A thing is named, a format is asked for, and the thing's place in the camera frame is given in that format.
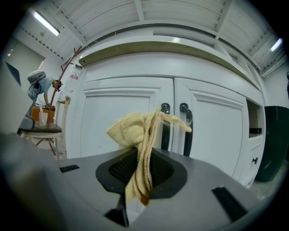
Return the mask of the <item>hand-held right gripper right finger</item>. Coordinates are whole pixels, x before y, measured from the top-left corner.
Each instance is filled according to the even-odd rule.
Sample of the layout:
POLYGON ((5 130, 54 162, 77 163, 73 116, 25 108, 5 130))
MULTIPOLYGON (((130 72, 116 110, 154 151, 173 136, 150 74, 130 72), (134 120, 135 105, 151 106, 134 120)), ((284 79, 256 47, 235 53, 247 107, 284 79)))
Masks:
POLYGON ((219 168, 177 153, 157 149, 181 163, 187 171, 183 188, 168 199, 151 199, 148 207, 130 225, 131 231, 244 231, 268 207, 257 196, 219 168), (245 214, 232 221, 214 192, 225 188, 245 214))

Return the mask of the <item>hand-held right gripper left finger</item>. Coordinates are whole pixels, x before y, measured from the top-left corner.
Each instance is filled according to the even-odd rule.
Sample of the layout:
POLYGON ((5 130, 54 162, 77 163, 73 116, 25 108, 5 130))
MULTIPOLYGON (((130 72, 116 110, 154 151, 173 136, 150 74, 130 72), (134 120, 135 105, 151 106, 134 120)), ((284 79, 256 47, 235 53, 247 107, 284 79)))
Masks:
POLYGON ((136 231, 138 221, 127 219, 122 185, 109 173, 110 165, 135 157, 137 150, 122 149, 101 155, 57 161, 45 154, 47 201, 54 215, 54 231, 136 231))

